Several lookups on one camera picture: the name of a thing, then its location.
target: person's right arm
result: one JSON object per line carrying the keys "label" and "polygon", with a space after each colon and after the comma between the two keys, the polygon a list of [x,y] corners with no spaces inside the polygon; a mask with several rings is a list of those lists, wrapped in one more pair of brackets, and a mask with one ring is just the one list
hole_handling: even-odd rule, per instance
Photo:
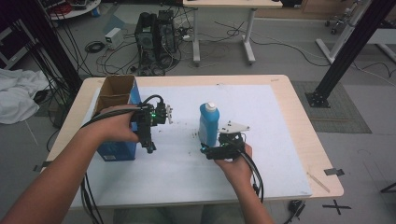
{"label": "person's right arm", "polygon": [[[251,146],[245,144],[245,150],[251,157]],[[274,223],[250,184],[251,171],[245,159],[239,157],[233,161],[217,160],[215,163],[221,168],[233,186],[233,190],[235,190],[241,204],[245,222],[247,224]]]}

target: white cloth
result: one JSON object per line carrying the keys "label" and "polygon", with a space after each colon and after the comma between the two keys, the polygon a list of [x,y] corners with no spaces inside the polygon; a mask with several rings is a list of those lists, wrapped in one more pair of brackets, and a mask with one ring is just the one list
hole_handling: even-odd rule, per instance
{"label": "white cloth", "polygon": [[0,123],[12,124],[31,117],[39,108],[33,100],[49,85],[43,72],[0,69]]}

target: blue cardboard box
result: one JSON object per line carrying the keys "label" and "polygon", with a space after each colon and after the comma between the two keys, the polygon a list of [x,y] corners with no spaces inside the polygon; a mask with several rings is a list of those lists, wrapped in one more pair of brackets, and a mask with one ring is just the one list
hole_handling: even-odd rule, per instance
{"label": "blue cardboard box", "polygon": [[[141,102],[136,79],[133,75],[109,76],[99,92],[94,114],[114,105],[137,105]],[[136,143],[104,142],[97,152],[104,161],[133,161]]]}

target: bottle cap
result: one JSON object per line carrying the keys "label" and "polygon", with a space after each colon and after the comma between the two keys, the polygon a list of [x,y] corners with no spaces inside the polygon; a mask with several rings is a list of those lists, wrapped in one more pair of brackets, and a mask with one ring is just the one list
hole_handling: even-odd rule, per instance
{"label": "bottle cap", "polygon": [[206,109],[207,112],[213,112],[213,111],[216,110],[216,105],[213,102],[207,102],[205,104],[205,109]]}

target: human arm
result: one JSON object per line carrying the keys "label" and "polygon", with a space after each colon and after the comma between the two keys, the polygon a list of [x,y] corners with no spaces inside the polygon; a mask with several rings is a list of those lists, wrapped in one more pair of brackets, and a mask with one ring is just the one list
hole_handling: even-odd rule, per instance
{"label": "human arm", "polygon": [[[251,157],[252,148],[245,144],[245,151]],[[267,209],[262,205],[253,187],[250,184],[251,170],[243,157],[233,161],[215,160],[221,168],[233,190],[238,197],[239,203],[247,224],[274,223]]]}
{"label": "human arm", "polygon": [[130,129],[131,116],[129,113],[101,119],[78,130],[62,153],[28,187],[0,223],[61,223],[96,149],[104,141],[138,141]]}

